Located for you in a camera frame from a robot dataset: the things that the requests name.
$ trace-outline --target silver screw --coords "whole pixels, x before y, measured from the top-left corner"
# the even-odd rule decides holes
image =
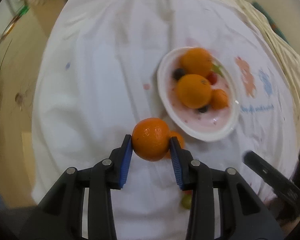
[[[229,168],[229,169],[227,169],[227,172],[230,174],[230,175],[234,175],[234,174],[236,174],[236,170],[234,169],[234,168]]]
[[[198,160],[192,160],[191,161],[191,165],[192,166],[199,166],[200,165],[200,162]]]
[[[102,164],[104,166],[109,166],[111,163],[112,163],[112,161],[110,159],[105,159],[105,160],[102,161]]]
[[[74,174],[75,173],[75,168],[74,167],[70,167],[67,169],[67,173],[68,174]]]

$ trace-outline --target black device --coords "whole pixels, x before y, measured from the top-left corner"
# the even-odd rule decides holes
[[[284,238],[278,223],[242,176],[234,169],[210,169],[170,140],[176,181],[182,190],[193,190],[186,240],[214,239],[213,188],[218,188],[221,236],[218,240],[300,239],[300,223]],[[88,232],[92,240],[116,240],[110,189],[126,182],[132,155],[131,136],[108,159],[93,168],[68,168],[34,209],[24,224],[20,240],[84,240],[81,232],[83,196],[89,190]],[[244,162],[300,210],[300,189],[254,152]]]

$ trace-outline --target printed cartoon character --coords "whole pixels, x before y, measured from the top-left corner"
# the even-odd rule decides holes
[[[246,61],[244,61],[243,59],[241,59],[240,57],[236,57],[235,62],[241,70],[241,73],[242,73],[241,80],[242,80],[244,88],[246,90],[247,97],[251,96],[252,98],[255,98],[257,89],[254,84],[254,77],[250,73],[249,64]]]
[[[263,83],[263,88],[265,89],[265,92],[268,94],[268,97],[273,94],[272,92],[272,85],[270,83],[269,75],[263,72],[262,69],[259,70],[259,78]]]

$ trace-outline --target blue spot on cloth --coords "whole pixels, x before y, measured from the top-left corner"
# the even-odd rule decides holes
[[[265,92],[268,94],[268,96],[271,96],[273,94],[272,85],[270,83],[269,76],[266,73],[264,73],[262,69],[259,70],[259,78],[263,83],[263,88]]]

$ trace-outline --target orange bear print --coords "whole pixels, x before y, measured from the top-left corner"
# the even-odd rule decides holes
[[[254,77],[250,72],[249,64],[246,61],[244,61],[243,59],[241,59],[240,57],[236,57],[235,62],[241,70],[241,73],[242,73],[241,80],[242,80],[244,88],[246,90],[247,97],[250,96],[252,98],[255,98],[257,89],[254,84]]]

